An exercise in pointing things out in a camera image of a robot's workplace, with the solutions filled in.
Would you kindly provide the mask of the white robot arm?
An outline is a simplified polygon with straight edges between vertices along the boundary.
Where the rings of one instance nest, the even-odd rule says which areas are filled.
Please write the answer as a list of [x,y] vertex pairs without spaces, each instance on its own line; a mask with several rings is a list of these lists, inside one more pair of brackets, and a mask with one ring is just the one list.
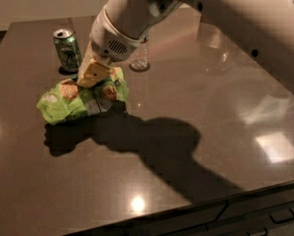
[[294,94],[294,0],[109,0],[91,27],[79,84],[107,77],[182,3],[193,7]]

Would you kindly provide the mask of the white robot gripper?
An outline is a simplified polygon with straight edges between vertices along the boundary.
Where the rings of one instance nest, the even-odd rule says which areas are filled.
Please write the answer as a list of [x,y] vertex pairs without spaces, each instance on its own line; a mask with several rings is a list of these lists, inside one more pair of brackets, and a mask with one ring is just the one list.
[[147,6],[113,8],[105,5],[91,27],[77,85],[91,88],[111,74],[111,69],[96,62],[93,56],[101,63],[127,60],[147,36],[148,16]]

